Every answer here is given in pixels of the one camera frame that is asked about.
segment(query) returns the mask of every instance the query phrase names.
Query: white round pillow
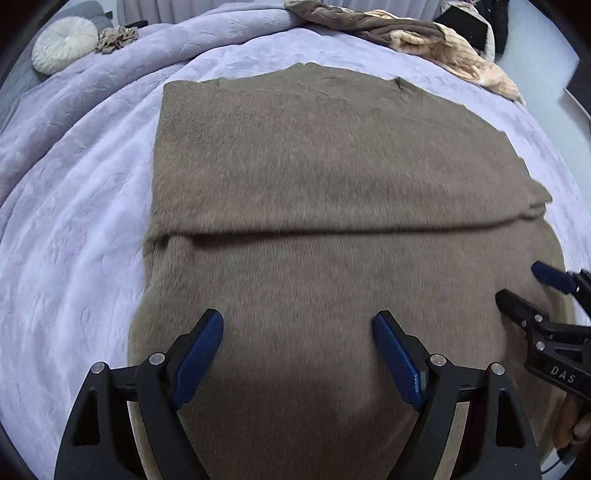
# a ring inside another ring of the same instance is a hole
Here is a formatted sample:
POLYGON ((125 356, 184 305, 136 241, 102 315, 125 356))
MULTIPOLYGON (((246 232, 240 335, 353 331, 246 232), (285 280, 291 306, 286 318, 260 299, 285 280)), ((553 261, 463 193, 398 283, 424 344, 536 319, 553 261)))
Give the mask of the white round pillow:
POLYGON ((65 69, 96 47, 99 34, 93 22, 66 17, 47 27, 33 45, 33 68, 46 75, 65 69))

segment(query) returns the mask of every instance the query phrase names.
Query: clothing pile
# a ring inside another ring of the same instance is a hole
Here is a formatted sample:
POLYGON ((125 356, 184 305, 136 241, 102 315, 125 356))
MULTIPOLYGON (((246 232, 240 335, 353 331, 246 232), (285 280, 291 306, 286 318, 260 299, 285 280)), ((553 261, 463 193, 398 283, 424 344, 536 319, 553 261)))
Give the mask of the clothing pile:
POLYGON ((503 69, 481 58, 465 38, 445 25, 398 18, 384 10, 355 12, 314 0, 285 0, 285 7, 304 20, 418 55, 462 80, 525 105, 519 89, 503 69))

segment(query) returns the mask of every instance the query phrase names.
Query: metal pin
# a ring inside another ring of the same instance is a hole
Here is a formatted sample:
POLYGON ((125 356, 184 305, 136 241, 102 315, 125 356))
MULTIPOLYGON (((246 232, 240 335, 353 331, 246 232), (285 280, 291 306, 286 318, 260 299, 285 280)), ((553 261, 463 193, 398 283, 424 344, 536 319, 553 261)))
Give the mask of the metal pin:
POLYGON ((92 367, 90 367, 90 371, 94 374, 100 374, 105 369, 105 364, 103 362, 97 362, 92 367))
POLYGON ((442 367, 447 362, 447 359, 441 355, 440 353, 436 353, 435 355, 431 356, 431 363, 433 365, 437 365, 438 367, 442 367))
POLYGON ((492 364, 491 370, 494 374, 497 375, 502 375, 505 373, 505 367, 503 367, 501 364, 492 364))
POLYGON ((163 353, 153 353, 152 355, 150 355, 150 363, 152 365, 159 365, 162 362, 164 362, 164 359, 166 357, 164 356, 163 353))

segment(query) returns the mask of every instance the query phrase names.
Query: brown fabric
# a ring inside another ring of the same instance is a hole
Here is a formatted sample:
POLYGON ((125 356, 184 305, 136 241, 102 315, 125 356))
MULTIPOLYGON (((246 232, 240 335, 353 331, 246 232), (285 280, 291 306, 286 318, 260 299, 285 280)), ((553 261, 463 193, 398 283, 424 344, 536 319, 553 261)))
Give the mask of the brown fabric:
POLYGON ((313 0, 285 0, 285 7, 309 22, 418 55, 462 80, 525 105, 503 69, 481 58, 464 37, 445 25, 399 18, 384 10, 355 12, 313 0))
POLYGON ((105 28, 99 34, 95 52, 109 54, 126 47, 138 39, 138 27, 125 28, 123 25, 105 28))
MULTIPOLYGON (((212 479, 386 478, 416 414, 373 345, 381 309, 457 364, 501 361, 547 446, 559 395, 525 372, 494 294, 564 313, 529 273, 562 264, 550 198, 466 108, 314 64, 168 83, 152 188, 129 360, 222 312, 220 349, 180 411, 212 479)), ((134 428, 157 478, 137 411, 134 428)))

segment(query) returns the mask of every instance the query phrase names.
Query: hand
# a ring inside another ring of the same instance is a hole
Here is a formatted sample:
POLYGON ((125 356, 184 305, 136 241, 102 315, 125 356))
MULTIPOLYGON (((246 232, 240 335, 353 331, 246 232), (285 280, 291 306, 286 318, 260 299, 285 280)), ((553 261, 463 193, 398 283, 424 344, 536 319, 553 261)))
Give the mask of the hand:
POLYGON ((581 406, 570 395, 566 395, 558 413, 554 429, 554 446, 560 450, 571 443, 580 443, 591 436, 591 413, 579 420, 581 406))

